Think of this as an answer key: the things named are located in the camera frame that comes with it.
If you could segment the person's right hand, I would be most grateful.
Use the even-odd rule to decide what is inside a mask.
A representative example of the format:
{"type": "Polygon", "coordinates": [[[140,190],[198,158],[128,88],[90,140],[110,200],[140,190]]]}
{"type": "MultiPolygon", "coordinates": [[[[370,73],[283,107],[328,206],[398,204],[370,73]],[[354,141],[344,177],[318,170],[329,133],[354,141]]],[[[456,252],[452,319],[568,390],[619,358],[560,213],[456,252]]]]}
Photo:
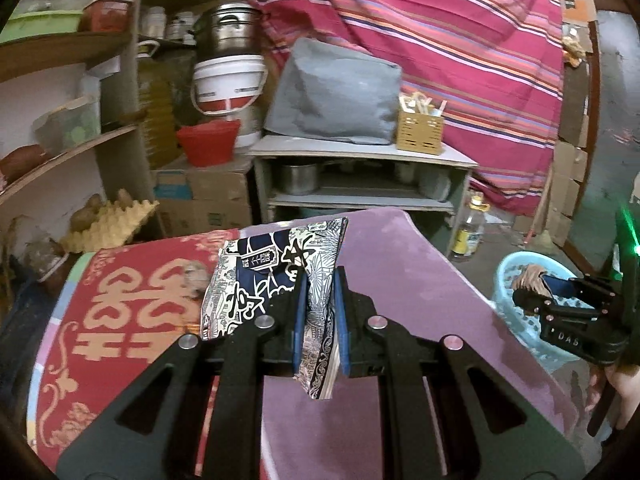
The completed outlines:
{"type": "Polygon", "coordinates": [[[639,405],[640,378],[638,365],[615,364],[607,367],[589,367],[590,378],[587,388],[585,411],[592,411],[601,399],[604,386],[611,385],[620,395],[620,414],[615,428],[623,430],[634,417],[639,405]]]}

